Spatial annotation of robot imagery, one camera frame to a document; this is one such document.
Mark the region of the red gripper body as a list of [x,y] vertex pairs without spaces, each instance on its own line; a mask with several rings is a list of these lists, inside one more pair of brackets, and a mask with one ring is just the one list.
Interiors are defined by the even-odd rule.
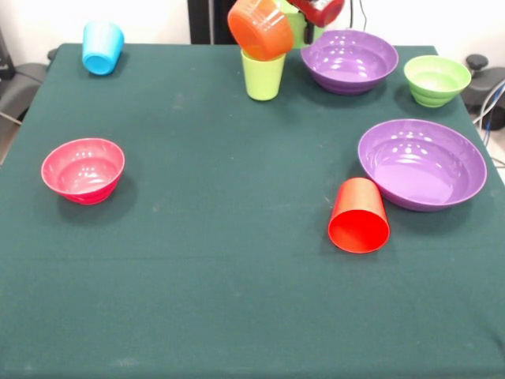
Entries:
[[311,24],[324,28],[333,22],[342,12],[344,0],[289,0]]

